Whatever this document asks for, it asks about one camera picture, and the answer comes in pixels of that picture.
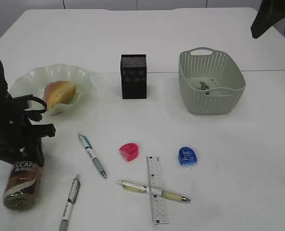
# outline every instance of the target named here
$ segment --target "wavy glass bowl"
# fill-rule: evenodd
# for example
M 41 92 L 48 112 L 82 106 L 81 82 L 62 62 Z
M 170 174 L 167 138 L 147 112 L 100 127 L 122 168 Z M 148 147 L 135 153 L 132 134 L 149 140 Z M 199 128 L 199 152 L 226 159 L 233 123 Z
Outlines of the wavy glass bowl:
M 55 64 L 38 67 L 18 78 L 10 88 L 9 93 L 12 97 L 33 94 L 43 99 L 44 89 L 49 83 L 58 80 L 68 80 L 75 83 L 77 90 L 71 101 L 67 104 L 58 103 L 46 112 L 52 116 L 71 109 L 79 101 L 81 95 L 92 88 L 90 76 L 91 74 L 88 71 L 78 66 Z M 32 102 L 31 109 L 39 110 L 43 109 L 43 106 Z

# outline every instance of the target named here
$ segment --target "bread roll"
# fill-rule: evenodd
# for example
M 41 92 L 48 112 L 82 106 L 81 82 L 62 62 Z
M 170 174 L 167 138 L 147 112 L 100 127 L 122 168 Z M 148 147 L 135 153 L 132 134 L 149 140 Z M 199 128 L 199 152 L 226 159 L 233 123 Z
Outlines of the bread roll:
M 57 103 L 68 103 L 76 92 L 76 85 L 71 81 L 56 81 L 46 86 L 43 100 L 50 110 Z

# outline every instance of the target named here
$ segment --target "ballpoint pen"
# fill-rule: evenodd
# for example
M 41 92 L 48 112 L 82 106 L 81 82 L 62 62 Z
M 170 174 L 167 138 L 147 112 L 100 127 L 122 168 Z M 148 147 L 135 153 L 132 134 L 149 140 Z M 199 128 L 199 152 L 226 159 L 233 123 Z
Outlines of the ballpoint pen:
M 107 174 L 106 174 L 103 166 L 101 165 L 99 159 L 93 154 L 92 146 L 91 146 L 88 138 L 84 135 L 78 134 L 78 139 L 80 140 L 81 144 L 84 146 L 86 152 L 89 154 L 89 156 L 90 156 L 91 160 L 93 161 L 93 164 L 95 165 L 96 169 L 99 171 L 101 176 L 104 179 L 106 179 Z
M 77 194 L 80 188 L 79 174 L 73 179 L 71 191 L 67 199 L 64 214 L 60 223 L 59 231 L 66 231 L 72 213 L 73 204 L 76 202 Z
M 139 192 L 139 193 L 150 193 L 149 187 L 145 185 L 135 184 L 129 181 L 125 180 L 117 180 L 117 184 L 121 185 L 124 189 Z M 162 196 L 166 199 L 173 200 L 173 201 L 179 201 L 179 202 L 190 202 L 191 200 L 185 196 L 168 192 L 163 189 L 158 188 L 151 188 L 151 192 L 154 195 Z

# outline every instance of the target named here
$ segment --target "ruler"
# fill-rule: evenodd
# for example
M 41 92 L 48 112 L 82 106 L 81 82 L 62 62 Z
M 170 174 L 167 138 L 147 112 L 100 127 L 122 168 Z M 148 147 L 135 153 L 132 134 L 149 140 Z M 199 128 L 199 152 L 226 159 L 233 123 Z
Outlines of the ruler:
M 151 218 L 155 225 L 169 224 L 165 198 L 156 195 L 164 189 L 158 155 L 147 156 L 147 170 L 150 189 Z

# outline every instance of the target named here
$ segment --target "table surface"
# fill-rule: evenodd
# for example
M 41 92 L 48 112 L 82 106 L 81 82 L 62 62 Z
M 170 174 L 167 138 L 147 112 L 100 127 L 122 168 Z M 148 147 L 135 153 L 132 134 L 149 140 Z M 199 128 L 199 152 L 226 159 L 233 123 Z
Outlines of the table surface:
M 227 115 L 189 113 L 177 73 L 148 74 L 146 100 L 122 100 L 119 74 L 94 74 L 90 95 L 75 110 L 44 116 L 54 138 L 43 139 L 46 164 L 37 204 L 26 212 L 2 205 L 11 166 L 0 161 L 0 231 L 58 230 L 73 177 L 81 190 L 69 231 L 156 230 L 149 196 L 128 192 L 116 180 L 147 183 L 146 156 L 160 155 L 166 189 L 192 198 L 167 200 L 170 224 L 163 231 L 285 231 L 285 71 L 243 72 L 247 87 Z M 104 180 L 83 150 L 77 132 L 87 135 L 107 170 Z M 140 147 L 126 163 L 118 149 Z M 181 167 L 182 146 L 198 162 Z
M 178 72 L 183 51 L 227 52 L 241 70 L 285 70 L 285 38 L 270 28 L 253 39 L 251 8 L 171 11 L 30 10 L 0 39 L 6 75 L 55 63 L 119 73 L 121 54 L 146 54 L 148 72 Z

